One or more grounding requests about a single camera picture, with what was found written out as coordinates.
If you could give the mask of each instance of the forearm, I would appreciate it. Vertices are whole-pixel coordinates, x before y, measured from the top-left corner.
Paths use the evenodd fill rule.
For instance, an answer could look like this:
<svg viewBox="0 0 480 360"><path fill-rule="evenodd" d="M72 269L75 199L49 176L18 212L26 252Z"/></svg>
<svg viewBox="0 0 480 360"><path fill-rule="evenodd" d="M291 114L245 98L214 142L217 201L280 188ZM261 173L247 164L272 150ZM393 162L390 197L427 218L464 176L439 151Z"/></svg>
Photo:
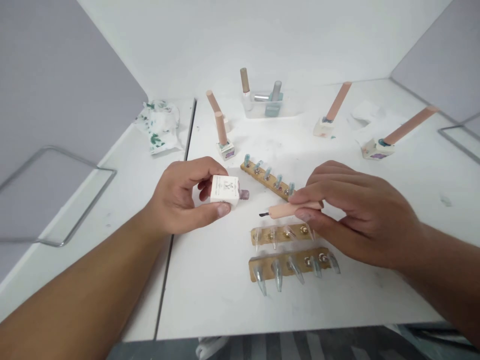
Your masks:
<svg viewBox="0 0 480 360"><path fill-rule="evenodd" d="M400 272L480 349L480 248L427 225L425 232L434 246L422 263Z"/></svg>
<svg viewBox="0 0 480 360"><path fill-rule="evenodd" d="M135 215L5 319L0 358L106 358L165 244L145 216Z"/></svg>

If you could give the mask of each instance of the hand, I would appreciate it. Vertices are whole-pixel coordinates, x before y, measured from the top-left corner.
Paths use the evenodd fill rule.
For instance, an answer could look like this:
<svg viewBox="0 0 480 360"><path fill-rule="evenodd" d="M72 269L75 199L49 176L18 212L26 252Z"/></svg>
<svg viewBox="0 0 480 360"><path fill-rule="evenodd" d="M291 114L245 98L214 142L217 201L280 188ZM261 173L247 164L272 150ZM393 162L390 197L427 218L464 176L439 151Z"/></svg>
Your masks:
<svg viewBox="0 0 480 360"><path fill-rule="evenodd" d="M142 210L154 231L158 234L184 234L227 215L231 207L225 202L194 205L193 187L198 184L200 200L205 201L212 190L213 175L228 176L228 172L211 157L170 164Z"/></svg>
<svg viewBox="0 0 480 360"><path fill-rule="evenodd" d="M295 216L350 258L401 271L422 261L429 240L407 200L387 181L336 161L318 166L288 201L327 201L343 210L340 221L300 208Z"/></svg>

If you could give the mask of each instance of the white tissue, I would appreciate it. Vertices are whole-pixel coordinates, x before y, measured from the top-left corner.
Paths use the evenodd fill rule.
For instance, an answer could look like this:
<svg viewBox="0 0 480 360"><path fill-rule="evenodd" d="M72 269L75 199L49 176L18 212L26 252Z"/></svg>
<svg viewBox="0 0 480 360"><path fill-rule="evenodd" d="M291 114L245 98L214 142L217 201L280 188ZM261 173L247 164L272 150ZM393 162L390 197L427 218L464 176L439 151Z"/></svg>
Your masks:
<svg viewBox="0 0 480 360"><path fill-rule="evenodd" d="M391 110L377 106L369 101L363 101L354 108L351 116L358 120L356 124L352 121L350 121L350 124L357 127L357 130L353 131L353 137L360 147L371 139L385 138L408 120ZM361 127L362 122L367 122L367 125Z"/></svg>
<svg viewBox="0 0 480 360"><path fill-rule="evenodd" d="M170 149L183 149L177 134L179 123L179 109L164 100L144 102L143 110L134 122L147 136L151 155Z"/></svg>

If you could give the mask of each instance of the purple label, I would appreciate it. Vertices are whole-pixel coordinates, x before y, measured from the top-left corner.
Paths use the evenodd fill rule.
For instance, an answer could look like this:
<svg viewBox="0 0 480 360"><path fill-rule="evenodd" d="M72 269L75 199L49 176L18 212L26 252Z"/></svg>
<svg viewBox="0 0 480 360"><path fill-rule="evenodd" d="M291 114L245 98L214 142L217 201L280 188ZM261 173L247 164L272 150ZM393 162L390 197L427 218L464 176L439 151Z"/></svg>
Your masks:
<svg viewBox="0 0 480 360"><path fill-rule="evenodd" d="M373 154L373 155L370 156L370 157L371 157L371 158L374 158L374 159L383 159L383 158L386 158L387 156L388 156L388 155L376 153L376 154Z"/></svg>

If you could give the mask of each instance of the floor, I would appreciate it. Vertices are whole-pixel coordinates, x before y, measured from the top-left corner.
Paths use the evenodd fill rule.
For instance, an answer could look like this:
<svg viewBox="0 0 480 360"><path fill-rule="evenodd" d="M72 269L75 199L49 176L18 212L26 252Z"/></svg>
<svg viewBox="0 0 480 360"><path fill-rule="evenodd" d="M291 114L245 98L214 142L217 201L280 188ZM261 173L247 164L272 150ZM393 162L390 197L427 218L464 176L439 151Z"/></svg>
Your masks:
<svg viewBox="0 0 480 360"><path fill-rule="evenodd" d="M480 354L415 338L404 326L233 336L211 360L480 360ZM107 360L197 360L197 338L118 343Z"/></svg>

